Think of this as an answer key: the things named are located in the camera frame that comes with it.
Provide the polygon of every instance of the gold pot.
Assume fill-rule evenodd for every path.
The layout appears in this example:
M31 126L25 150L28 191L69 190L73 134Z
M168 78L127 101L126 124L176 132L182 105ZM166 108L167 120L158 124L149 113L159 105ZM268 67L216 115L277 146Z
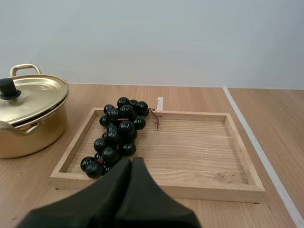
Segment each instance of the gold pot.
M25 68L34 68L37 74L16 76ZM10 76L13 80L0 80L0 158L42 150L67 127L65 102L69 89L65 80L43 75L32 64L14 66Z

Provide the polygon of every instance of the red string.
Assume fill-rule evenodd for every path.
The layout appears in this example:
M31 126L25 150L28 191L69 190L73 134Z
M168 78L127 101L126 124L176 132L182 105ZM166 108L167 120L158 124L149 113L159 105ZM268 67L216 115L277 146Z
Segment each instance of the red string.
M104 163L104 160L102 158L98 158L97 161L101 164Z
M153 111L155 111L154 108L149 108L150 112L155 116L155 118L157 119L157 122L155 122L155 124L157 125L157 130L158 130L158 126L160 125L160 120L158 117L162 117L162 115L160 116L156 116L155 113Z

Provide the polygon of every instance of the grape bunch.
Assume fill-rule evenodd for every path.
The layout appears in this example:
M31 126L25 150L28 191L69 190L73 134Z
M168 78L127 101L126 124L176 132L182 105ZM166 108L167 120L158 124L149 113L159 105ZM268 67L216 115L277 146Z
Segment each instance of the grape bunch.
M123 156L134 155L137 131L146 126L145 117L149 114L147 103L121 97L117 106L107 104L104 107L105 115L99 123L106 128L106 132L94 142L97 153L80 162L81 170L92 179L105 175Z

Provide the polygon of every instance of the black grape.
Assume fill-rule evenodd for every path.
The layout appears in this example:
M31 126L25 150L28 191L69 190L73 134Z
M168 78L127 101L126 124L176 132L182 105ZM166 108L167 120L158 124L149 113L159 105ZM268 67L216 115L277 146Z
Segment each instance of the black grape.
M102 163L102 166L104 170L101 175L103 176L106 175L113 168L114 164L110 162L104 162Z
M104 150L104 148L107 147L106 139L101 137L95 140L94 142L94 149L97 152L101 152Z
M124 135L122 137L121 143L133 143L135 139L137 138L137 131L135 130L131 135Z
M113 105L111 104L107 104L105 107L104 107L104 114L106 114L106 112L112 108L115 108Z
M100 117L99 123L100 123L100 125L102 125L103 127L107 127L108 124L110 123L110 119L109 119L108 117L106 117L106 115L103 115L102 117Z
M135 106L135 111L138 114L143 114L148 110L148 105L144 101L139 101Z
M116 126L117 124L114 121L110 121L110 123L108 124L108 127L111 126L111 125Z
M123 105L129 105L130 104L130 100L126 97L121 97L118 99L117 101L117 106L118 108L121 108Z
M112 108L106 113L106 116L110 118L110 120L117 122L117 119L120 118L119 110L117 108Z
M134 130L134 124L128 120L122 121L118 127L118 131L121 135L131 135Z
M137 102L138 101L136 100L130 100L130 105L132 106L133 109L135 109Z
M88 164L88 166L85 169L85 173L89 178L97 179L101 176L103 169L104 168L99 162L93 161L90 164Z
M80 162L80 168L82 171L86 170L86 167L88 166L88 164L90 164L91 162L96 161L95 158L93 157L85 157L83 160L81 160Z
M102 158L101 152L97 152L97 153L95 154L94 158L96 158L96 159L101 159L101 158Z
M117 150L112 147L105 148L102 151L101 156L105 162L114 162L119 158Z
M111 131L111 130L117 130L117 127L115 125L110 125L108 126L108 128L106 129L107 132Z
M133 121L135 130L142 130L146 126L146 120L142 116L136 117Z
M136 152L136 146L132 143L126 143L119 147L119 153L123 156L132 156Z
M125 104L120 108L119 114L122 118L131 119L134 115L134 110L131 105Z
M146 117L147 115L149 115L149 113L150 113L150 111L149 111L149 109L146 111L146 112L144 112L142 115L144 116L144 117Z
M106 141L109 145L117 145L121 140L120 135L118 134L117 130L111 130L108 132L106 136Z

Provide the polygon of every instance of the black knob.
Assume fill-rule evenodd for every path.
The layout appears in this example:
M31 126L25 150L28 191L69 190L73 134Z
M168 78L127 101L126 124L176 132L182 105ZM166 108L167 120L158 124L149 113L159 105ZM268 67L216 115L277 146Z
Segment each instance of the black knob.
M0 98L3 100L11 100L19 97L21 94L20 90L17 90L13 79L3 78L0 79Z

